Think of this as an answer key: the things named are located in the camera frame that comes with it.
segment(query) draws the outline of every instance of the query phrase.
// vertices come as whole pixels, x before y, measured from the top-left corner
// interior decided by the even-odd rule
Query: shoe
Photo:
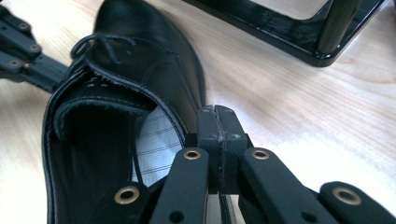
[[[149,215],[114,216],[132,200],[122,190],[158,192],[196,133],[201,66],[175,25],[139,0],[105,1],[72,57],[44,117],[48,223],[141,223]]]

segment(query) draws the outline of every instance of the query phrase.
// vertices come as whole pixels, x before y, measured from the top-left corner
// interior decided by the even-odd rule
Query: wooden table
[[[256,147],[318,190],[340,180],[396,216],[396,10],[388,1],[326,68],[312,67],[180,0],[151,0],[194,46],[207,101],[235,110]],[[44,52],[70,64],[101,1],[5,0]],[[0,80],[0,223],[45,223],[41,121],[50,95]]]

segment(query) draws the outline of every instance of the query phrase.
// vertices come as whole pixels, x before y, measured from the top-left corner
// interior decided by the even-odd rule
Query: shoe tongue
[[[61,101],[54,117],[55,132],[67,140],[81,118],[90,118],[92,111],[113,110],[131,116],[153,111],[156,104],[142,93],[126,89],[102,77],[91,77],[71,90]]]

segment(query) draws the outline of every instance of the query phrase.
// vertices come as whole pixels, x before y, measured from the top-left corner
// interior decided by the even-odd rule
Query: shoe lace
[[[117,57],[116,51],[113,49],[112,45],[109,43],[109,40],[116,40],[120,42],[124,42],[127,44],[130,44],[132,46],[136,45],[136,42],[126,36],[121,36],[121,35],[108,35],[108,34],[103,34],[103,33],[96,33],[93,35],[87,35],[84,38],[80,39],[77,44],[72,48],[71,50],[71,57],[74,60],[72,64],[69,67],[68,74],[72,74],[76,68],[78,68],[83,60],[85,59],[85,54],[88,49],[90,49],[94,44],[96,43],[101,43],[109,57],[110,60],[114,63],[120,63],[119,58]]]

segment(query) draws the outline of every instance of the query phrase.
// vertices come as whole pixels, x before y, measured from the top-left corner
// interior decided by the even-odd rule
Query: black leather shoe
[[[105,1],[72,57],[44,118],[49,223],[139,223],[115,216],[112,204],[130,199],[123,187],[155,192],[186,133],[196,132],[200,64],[181,32],[137,0]]]

